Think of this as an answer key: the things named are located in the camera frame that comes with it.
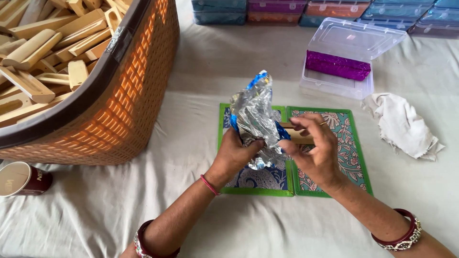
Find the aluminum foil wrapper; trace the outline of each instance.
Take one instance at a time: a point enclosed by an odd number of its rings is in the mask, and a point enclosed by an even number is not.
[[[365,80],[371,71],[369,63],[309,50],[306,52],[306,69],[356,81]]]
[[[255,170],[289,159],[277,144],[283,139],[290,140],[290,135],[273,117],[272,84],[271,75],[263,70],[245,90],[236,93],[230,100],[230,123],[239,132],[242,144],[249,146],[255,140],[264,139],[265,146],[248,164]]]

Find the bangle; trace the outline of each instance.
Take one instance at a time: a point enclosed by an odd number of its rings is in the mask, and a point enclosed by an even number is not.
[[[215,195],[221,195],[221,193],[217,192],[217,190],[215,190],[215,189],[209,184],[209,182],[207,182],[207,180],[204,178],[204,175],[201,175],[201,179],[202,179],[202,181],[204,182],[204,184],[206,184],[207,187],[209,187],[209,189],[210,189]]]
[[[149,221],[145,222],[144,224],[142,224],[142,226],[140,226],[139,229],[137,230],[137,232],[135,233],[135,236],[134,236],[135,252],[139,256],[139,258],[175,258],[175,257],[177,257],[179,255],[179,252],[180,252],[180,247],[173,254],[171,254],[169,256],[166,256],[166,257],[160,257],[160,256],[157,256],[157,255],[153,255],[153,254],[151,254],[151,252],[149,252],[145,248],[144,241],[143,241],[143,232],[145,231],[147,226],[153,220],[154,219],[149,220]]]
[[[378,245],[386,250],[389,251],[402,251],[402,250],[407,250],[410,249],[411,246],[419,239],[421,238],[421,222],[418,220],[418,218],[412,214],[411,212],[404,210],[404,209],[394,209],[396,212],[400,213],[404,217],[408,217],[411,222],[409,226],[408,232],[402,236],[400,239],[397,239],[395,241],[382,241],[377,239],[373,234],[371,236],[373,239],[378,243]]]

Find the wicker basket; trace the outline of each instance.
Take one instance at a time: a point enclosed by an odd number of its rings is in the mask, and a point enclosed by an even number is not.
[[[114,165],[146,146],[177,48],[175,1],[134,0],[118,32],[77,91],[39,116],[0,129],[0,158]]]

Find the maroon paper cup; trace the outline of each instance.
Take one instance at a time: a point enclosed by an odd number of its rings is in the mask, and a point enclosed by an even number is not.
[[[13,162],[0,169],[0,197],[40,195],[49,189],[53,175],[25,162]]]

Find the purple foil wrapped item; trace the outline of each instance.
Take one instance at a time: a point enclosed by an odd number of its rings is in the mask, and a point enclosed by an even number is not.
[[[309,50],[306,52],[306,69],[356,81],[365,80],[371,71],[369,63]]]

